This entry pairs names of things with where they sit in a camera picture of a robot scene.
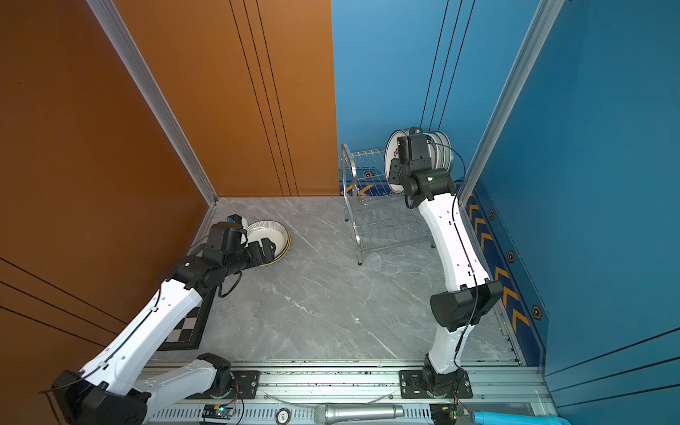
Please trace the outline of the white deep plate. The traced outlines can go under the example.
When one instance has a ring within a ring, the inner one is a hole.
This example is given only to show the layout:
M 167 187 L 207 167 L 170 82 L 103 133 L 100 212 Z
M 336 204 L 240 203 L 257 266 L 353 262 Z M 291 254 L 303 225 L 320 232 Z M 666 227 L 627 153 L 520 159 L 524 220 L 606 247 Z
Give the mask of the white deep plate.
M 246 232 L 250 242 L 258 242 L 262 238 L 269 238 L 276 244 L 276 249 L 282 248 L 285 245 L 287 235 L 290 234 L 283 224 L 271 220 L 256 221 L 246 228 Z

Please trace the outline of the silver wire dish rack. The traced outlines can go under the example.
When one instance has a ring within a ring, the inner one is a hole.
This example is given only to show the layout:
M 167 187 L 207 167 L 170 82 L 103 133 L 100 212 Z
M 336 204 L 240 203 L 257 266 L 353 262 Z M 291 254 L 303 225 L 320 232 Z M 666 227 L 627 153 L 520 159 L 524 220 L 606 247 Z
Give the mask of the silver wire dish rack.
M 368 253 L 433 239 L 423 217 L 409 210 L 405 196 L 392 190 L 384 171 L 384 149 L 340 149 L 340 189 L 345 221 L 357 246 L 357 263 Z

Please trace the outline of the white red patterned plate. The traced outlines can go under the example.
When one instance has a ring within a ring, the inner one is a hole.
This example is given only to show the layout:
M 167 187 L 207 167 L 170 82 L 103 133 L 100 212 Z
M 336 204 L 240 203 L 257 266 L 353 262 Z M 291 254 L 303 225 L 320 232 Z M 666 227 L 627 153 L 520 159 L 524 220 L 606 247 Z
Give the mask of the white red patterned plate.
M 392 164 L 395 160 L 397 161 L 396 164 L 399 164 L 398 139 L 405 135 L 406 133 L 404 130 L 398 129 L 394 131 L 387 142 L 384 152 L 384 175 L 386 182 L 389 185 L 391 191 L 397 194 L 403 192 L 403 187 L 398 183 L 398 177 L 396 177 L 395 173 L 393 172 L 394 167 Z

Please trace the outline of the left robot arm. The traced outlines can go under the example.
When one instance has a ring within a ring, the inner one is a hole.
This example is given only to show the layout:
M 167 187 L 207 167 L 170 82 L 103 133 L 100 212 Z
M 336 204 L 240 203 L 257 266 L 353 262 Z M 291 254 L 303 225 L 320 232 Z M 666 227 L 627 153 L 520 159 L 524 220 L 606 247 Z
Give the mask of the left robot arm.
M 286 241 L 255 238 L 234 214 L 209 230 L 207 241 L 177 260 L 157 292 L 132 322 L 80 371 L 64 371 L 45 391 L 53 412 L 68 424 L 145 424 L 160 410 L 205 393 L 213 398 L 237 391 L 231 364 L 204 353 L 189 365 L 149 382 L 139 375 L 175 326 L 210 295 L 227 297 L 229 276 L 273 263 Z

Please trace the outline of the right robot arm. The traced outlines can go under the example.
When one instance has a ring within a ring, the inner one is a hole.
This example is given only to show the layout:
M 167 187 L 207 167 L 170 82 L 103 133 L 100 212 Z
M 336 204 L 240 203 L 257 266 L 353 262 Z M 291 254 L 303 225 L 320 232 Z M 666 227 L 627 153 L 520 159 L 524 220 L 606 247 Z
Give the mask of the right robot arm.
M 423 365 L 424 390 L 434 398 L 471 398 L 462 352 L 503 285 L 490 278 L 477 255 L 448 167 L 432 166 L 435 144 L 420 128 L 397 134 L 396 148 L 386 151 L 385 171 L 388 182 L 403 189 L 407 208 L 425 220 L 444 268 L 446 291 L 430 297 L 437 332 Z

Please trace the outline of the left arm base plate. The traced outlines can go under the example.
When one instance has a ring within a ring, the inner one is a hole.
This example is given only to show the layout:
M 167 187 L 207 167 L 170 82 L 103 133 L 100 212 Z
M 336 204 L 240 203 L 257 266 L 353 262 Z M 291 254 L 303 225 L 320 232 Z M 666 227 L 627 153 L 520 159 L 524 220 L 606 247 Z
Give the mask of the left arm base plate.
M 232 370 L 230 385 L 223 391 L 209 390 L 188 397 L 188 400 L 254 400 L 260 383 L 260 372 L 257 370 Z

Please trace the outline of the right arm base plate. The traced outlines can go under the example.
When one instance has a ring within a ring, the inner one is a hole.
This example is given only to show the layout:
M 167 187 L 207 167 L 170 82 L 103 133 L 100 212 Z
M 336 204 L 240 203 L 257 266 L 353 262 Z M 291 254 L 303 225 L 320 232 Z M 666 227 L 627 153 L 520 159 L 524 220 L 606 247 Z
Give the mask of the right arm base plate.
M 402 398 L 456 398 L 474 397 L 468 373 L 458 369 L 450 374 L 432 374 L 427 368 L 401 370 L 400 393 Z

